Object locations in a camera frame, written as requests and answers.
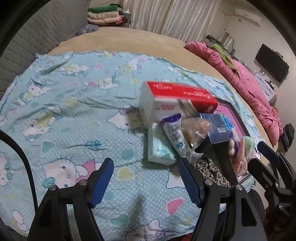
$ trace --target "metal screw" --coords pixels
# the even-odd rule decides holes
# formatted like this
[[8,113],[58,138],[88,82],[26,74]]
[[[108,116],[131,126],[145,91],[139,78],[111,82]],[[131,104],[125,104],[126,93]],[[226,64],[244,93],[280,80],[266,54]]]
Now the metal screw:
[[213,181],[210,180],[210,179],[207,179],[207,180],[205,181],[205,184],[211,186],[211,185],[213,185]]
[[242,191],[244,189],[244,187],[242,185],[239,185],[239,184],[237,184],[235,187],[239,191]]
[[80,182],[79,182],[79,185],[80,186],[85,186],[87,184],[87,180],[81,180]]
[[50,191],[54,191],[54,190],[56,190],[56,188],[57,188],[56,185],[52,185],[52,186],[49,187],[49,190],[50,190]]

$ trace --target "white curtain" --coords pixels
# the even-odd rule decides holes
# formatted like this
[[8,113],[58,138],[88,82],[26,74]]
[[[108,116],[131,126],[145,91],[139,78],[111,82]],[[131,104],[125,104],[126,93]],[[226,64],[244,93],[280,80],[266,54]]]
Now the white curtain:
[[131,27],[181,41],[200,41],[212,23],[221,0],[124,0]]

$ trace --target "quilted headboard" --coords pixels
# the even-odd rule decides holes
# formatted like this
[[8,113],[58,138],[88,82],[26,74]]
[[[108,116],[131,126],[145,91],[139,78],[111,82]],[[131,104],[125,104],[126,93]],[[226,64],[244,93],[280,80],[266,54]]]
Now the quilted headboard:
[[0,98],[15,76],[34,61],[36,53],[48,53],[87,24],[90,2],[51,0],[22,26],[0,57]]

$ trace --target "blue bedsheet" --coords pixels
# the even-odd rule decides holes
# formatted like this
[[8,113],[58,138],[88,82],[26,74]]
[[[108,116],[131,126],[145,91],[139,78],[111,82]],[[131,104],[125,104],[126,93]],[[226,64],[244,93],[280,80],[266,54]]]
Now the blue bedsheet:
[[[50,185],[72,186],[106,157],[114,160],[110,184],[93,211],[105,240],[168,240],[192,232],[200,213],[177,166],[147,161],[147,130],[137,105],[148,80],[207,89],[232,103],[250,135],[262,140],[252,115],[223,81],[133,53],[38,55],[0,102],[1,130],[28,157],[39,203]],[[246,189],[252,182],[250,177]],[[1,218],[27,235],[34,217],[29,182],[22,161],[4,143],[0,185]],[[72,232],[78,238],[77,229]]]

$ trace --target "wall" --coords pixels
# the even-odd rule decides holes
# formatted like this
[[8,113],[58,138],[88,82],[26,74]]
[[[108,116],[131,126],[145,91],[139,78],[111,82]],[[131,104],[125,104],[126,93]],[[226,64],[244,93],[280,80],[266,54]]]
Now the wall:
[[92,0],[90,7],[108,6],[110,3],[119,4],[122,6],[123,0]]
[[[235,16],[224,16],[222,13],[222,11],[234,13],[237,7],[261,16],[261,27],[257,27],[243,19],[239,22],[239,18]],[[218,38],[223,32],[228,32],[234,38],[236,57],[239,60],[243,60],[254,71],[264,71],[267,73],[255,60],[257,51],[260,49],[262,43],[283,55],[284,60],[290,66],[286,80],[282,84],[279,84],[270,75],[266,76],[266,79],[270,78],[276,84],[275,92],[278,94],[278,99],[275,107],[279,109],[279,116],[283,125],[292,123],[296,128],[296,105],[294,104],[296,92],[296,57],[282,35],[257,9],[242,0],[238,3],[233,0],[222,0],[218,13],[208,29],[208,33]],[[296,170],[294,156],[296,156],[296,140],[286,154],[287,159],[290,160]]]

